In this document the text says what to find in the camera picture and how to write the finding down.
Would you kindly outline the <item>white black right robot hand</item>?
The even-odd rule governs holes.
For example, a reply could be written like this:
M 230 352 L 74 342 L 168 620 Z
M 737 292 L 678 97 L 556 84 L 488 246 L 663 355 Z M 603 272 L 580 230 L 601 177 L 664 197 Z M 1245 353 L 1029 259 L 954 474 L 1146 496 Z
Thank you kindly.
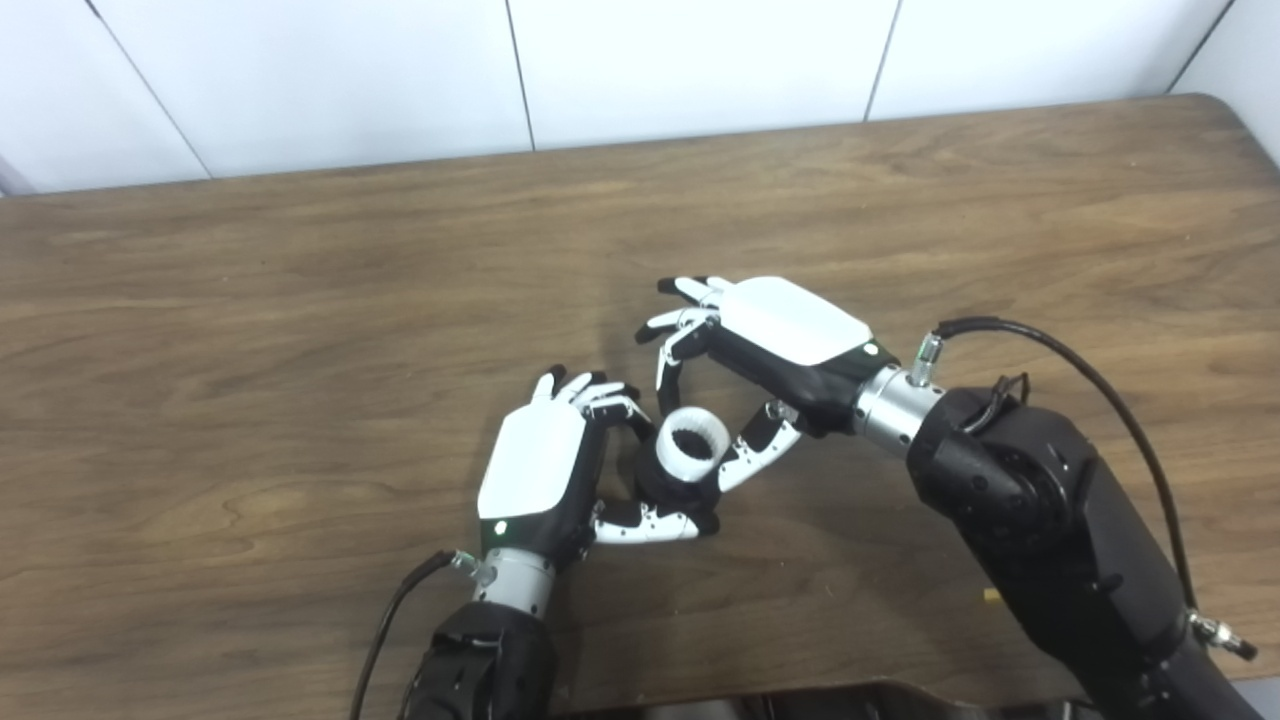
M 662 342 L 655 370 L 662 414 L 680 407 L 684 365 L 701 356 L 768 395 L 716 470 L 721 493 L 788 452 L 800 436 L 852 436 L 865 386 L 897 363 L 865 322 L 781 277 L 678 275 L 659 279 L 657 288 L 686 302 L 634 334 L 639 345 Z

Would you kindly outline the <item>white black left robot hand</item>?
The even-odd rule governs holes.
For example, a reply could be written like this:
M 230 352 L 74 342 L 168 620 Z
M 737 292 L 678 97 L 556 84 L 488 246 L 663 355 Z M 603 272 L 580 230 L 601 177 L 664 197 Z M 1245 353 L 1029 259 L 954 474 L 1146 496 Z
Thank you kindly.
M 485 555 L 516 551 L 557 571 L 594 544 L 650 544 L 712 537 L 719 491 L 714 468 L 727 436 L 712 415 L 655 423 L 639 391 L 602 372 L 541 373 L 499 427 L 477 495 Z M 611 433 L 637 441 L 634 496 L 599 495 Z

